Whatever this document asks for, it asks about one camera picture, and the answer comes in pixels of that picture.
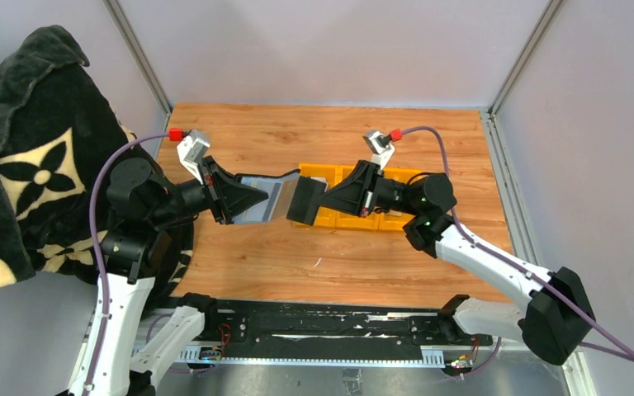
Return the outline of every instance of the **yellow container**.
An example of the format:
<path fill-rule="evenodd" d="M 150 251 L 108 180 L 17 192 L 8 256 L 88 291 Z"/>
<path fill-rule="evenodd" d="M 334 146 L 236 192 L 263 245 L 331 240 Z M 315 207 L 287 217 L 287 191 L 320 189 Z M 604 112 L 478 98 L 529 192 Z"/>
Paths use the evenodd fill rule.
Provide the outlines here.
<path fill-rule="evenodd" d="M 318 163 L 301 163 L 300 174 L 305 177 L 315 177 L 324 179 L 327 189 L 330 189 L 341 182 L 338 165 L 323 165 Z M 316 227 L 331 227 L 336 225 L 337 211 L 327 208 L 319 208 L 315 218 Z M 295 225 L 309 227 L 302 223 L 295 222 Z"/>
<path fill-rule="evenodd" d="M 422 171 L 418 169 L 399 169 L 397 167 L 386 167 L 383 172 L 384 176 L 406 183 L 410 178 Z M 414 216 L 411 214 L 400 213 L 392 210 L 390 213 L 382 214 L 381 222 L 378 229 L 382 231 L 401 231 L 402 227 L 407 224 Z"/>
<path fill-rule="evenodd" d="M 355 166 L 353 165 L 342 165 L 339 167 L 339 182 L 343 179 L 347 178 Z M 378 224 L 380 223 L 381 216 L 376 213 L 371 213 L 366 218 L 352 216 L 350 214 L 345 214 L 341 212 L 337 212 L 337 228 L 338 229 L 378 229 Z"/>

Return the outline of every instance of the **gray floor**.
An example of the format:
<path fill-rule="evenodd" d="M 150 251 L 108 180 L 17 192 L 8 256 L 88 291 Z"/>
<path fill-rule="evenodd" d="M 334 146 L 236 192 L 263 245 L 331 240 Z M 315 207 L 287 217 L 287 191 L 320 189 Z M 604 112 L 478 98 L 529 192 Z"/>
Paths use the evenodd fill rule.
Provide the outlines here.
<path fill-rule="evenodd" d="M 480 353 L 480 361 L 486 356 Z M 203 375 L 164 376 L 158 394 L 203 396 L 569 396 L 560 367 L 529 352 L 501 351 L 477 375 L 441 383 L 436 369 L 349 369 L 279 365 L 226 365 Z"/>

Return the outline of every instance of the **wooden tabletop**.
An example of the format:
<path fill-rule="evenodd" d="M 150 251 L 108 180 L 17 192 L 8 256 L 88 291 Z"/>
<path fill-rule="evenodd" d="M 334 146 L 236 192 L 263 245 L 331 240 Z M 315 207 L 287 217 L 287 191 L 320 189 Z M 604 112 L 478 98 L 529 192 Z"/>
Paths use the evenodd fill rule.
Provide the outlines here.
<path fill-rule="evenodd" d="M 208 155 L 228 172 L 267 175 L 298 163 L 370 159 L 362 138 L 368 130 L 416 125 L 431 125 L 443 136 L 461 221 L 511 252 L 477 111 L 177 104 L 169 124 L 208 134 Z M 172 142 L 164 140 L 158 162 L 172 182 L 191 178 Z M 429 132 L 407 135 L 388 166 L 441 172 L 436 139 Z M 415 251 L 404 232 L 307 229 L 287 220 L 226 226 L 208 214 L 197 220 L 192 264 L 175 294 L 189 291 L 225 299 L 422 307 L 440 307 L 456 294 L 508 301 L 468 272 Z"/>

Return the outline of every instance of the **fabric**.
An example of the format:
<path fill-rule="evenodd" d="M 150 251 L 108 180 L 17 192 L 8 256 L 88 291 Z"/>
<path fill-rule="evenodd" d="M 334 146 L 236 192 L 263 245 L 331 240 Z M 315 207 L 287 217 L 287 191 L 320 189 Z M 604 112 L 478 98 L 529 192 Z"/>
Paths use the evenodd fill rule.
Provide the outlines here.
<path fill-rule="evenodd" d="M 61 26 L 34 31 L 0 64 L 0 287 L 36 271 L 96 281 L 90 190 L 103 163 L 135 137 L 83 66 L 86 55 Z M 118 161 L 132 157 L 154 161 L 139 147 Z M 115 225 L 106 187 L 98 197 L 99 240 Z M 168 295 L 175 286 L 168 281 L 185 272 L 190 259 L 180 251 L 190 254 L 192 230 L 187 224 L 169 231 L 175 250 L 165 257 L 156 297 Z"/>

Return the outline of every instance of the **yellow tray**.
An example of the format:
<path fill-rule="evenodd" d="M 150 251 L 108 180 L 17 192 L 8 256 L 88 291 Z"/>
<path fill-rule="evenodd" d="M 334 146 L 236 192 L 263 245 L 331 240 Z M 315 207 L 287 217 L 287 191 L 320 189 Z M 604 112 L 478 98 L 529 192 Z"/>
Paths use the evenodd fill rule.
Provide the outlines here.
<path fill-rule="evenodd" d="M 353 165 L 331 165 L 321 163 L 301 163 L 300 174 L 305 177 L 319 178 L 327 183 L 327 189 L 339 184 L 352 171 Z M 402 169 L 386 167 L 385 177 L 406 183 L 412 176 L 420 173 L 418 169 Z M 357 217 L 336 210 L 319 208 L 315 219 L 315 227 L 329 227 L 337 229 L 370 229 L 382 231 L 398 231 L 412 219 L 411 214 L 390 212 L 389 214 L 371 213 L 368 217 Z"/>

